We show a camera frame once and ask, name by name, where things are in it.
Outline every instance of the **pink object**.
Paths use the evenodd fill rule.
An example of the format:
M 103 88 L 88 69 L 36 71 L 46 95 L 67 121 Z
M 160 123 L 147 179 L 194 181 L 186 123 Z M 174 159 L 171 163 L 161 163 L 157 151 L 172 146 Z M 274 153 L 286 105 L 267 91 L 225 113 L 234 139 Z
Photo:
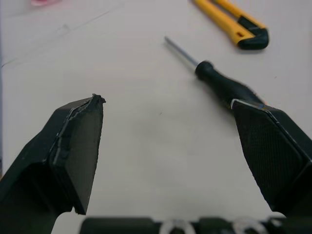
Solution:
M 31 0 L 33 6 L 44 6 L 50 3 L 54 3 L 59 0 Z

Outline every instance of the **white table surface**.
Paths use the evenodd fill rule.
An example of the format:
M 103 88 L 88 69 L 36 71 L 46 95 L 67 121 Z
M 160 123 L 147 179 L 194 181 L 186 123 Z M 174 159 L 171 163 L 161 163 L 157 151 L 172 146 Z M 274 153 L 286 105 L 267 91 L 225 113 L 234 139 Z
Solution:
M 235 0 L 268 25 L 261 53 L 236 49 L 188 0 L 1 1 L 6 171 L 53 111 L 106 98 L 88 216 L 273 215 L 244 159 L 235 121 L 163 36 L 284 110 L 312 137 L 312 1 Z M 62 214 L 53 234 L 77 234 Z

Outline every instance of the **black screwdriver handle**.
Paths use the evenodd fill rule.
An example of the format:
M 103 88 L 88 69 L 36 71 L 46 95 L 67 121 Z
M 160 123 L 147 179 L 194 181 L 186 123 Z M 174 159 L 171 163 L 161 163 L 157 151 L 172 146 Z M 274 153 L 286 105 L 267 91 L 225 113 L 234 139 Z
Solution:
M 231 108 L 233 99 L 264 104 L 264 102 L 245 84 L 221 75 L 208 61 L 201 62 L 196 67 L 195 74 L 198 79 L 207 83 L 213 89 L 215 94 L 229 109 Z

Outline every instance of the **metal screwdriver tip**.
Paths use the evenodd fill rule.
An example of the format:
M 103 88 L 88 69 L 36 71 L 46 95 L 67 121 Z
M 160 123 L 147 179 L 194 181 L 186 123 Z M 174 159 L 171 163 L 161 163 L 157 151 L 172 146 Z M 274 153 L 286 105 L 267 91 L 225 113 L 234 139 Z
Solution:
M 165 41 L 173 48 L 175 48 L 187 61 L 189 61 L 195 67 L 198 66 L 199 62 L 195 60 L 192 56 L 190 56 L 186 51 L 184 51 L 181 47 L 175 44 L 169 37 L 165 37 Z

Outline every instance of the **yellow utility knife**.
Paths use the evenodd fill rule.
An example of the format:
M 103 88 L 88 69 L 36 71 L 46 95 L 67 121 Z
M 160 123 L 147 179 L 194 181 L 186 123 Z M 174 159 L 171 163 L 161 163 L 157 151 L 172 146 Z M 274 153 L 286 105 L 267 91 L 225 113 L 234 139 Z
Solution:
M 194 3 L 231 38 L 242 50 L 262 50 L 269 44 L 266 26 L 227 0 L 193 0 Z M 216 4 L 238 18 L 237 22 L 221 11 Z

